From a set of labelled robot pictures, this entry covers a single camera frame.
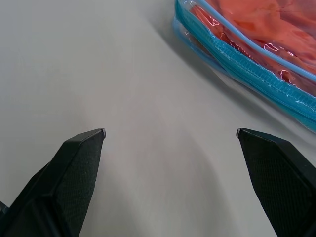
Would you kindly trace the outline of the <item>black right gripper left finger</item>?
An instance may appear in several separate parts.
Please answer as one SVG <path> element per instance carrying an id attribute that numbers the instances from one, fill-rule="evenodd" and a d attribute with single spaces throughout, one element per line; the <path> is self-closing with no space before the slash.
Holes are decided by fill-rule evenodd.
<path id="1" fill-rule="evenodd" d="M 77 237 L 94 192 L 103 128 L 66 140 L 10 207 L 0 205 L 2 237 Z"/>

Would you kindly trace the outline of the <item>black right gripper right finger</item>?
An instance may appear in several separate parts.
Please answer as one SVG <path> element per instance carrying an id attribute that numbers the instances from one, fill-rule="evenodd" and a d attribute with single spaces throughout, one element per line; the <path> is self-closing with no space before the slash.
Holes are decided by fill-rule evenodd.
<path id="1" fill-rule="evenodd" d="M 252 187 L 279 237 L 316 235 L 316 168 L 288 141 L 237 130 Z"/>

